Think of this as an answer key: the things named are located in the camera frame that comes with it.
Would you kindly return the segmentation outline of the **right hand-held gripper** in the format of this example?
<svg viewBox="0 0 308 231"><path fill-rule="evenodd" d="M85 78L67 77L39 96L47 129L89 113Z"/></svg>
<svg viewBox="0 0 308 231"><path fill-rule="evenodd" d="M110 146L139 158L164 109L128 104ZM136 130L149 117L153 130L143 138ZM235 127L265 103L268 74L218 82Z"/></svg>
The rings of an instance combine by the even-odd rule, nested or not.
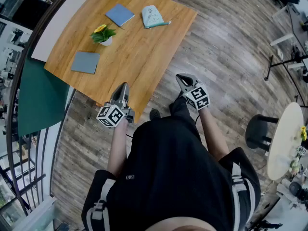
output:
<svg viewBox="0 0 308 231"><path fill-rule="evenodd" d="M203 83L196 83L187 91L187 84L194 84L196 77L190 74L176 74L176 81L184 93L187 103L195 108L197 111L210 105L210 98Z"/></svg>

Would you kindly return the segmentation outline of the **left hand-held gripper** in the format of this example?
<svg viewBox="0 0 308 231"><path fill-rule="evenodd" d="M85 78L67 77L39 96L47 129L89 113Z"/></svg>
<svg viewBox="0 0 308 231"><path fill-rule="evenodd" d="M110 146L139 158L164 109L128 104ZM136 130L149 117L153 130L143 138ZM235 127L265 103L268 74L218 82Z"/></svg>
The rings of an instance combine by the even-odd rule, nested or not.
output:
<svg viewBox="0 0 308 231"><path fill-rule="evenodd" d="M108 128L115 128L124 118L134 122L135 112L128 106L129 85L127 82L120 84L112 94L112 101L105 102L100 108L96 119Z"/></svg>

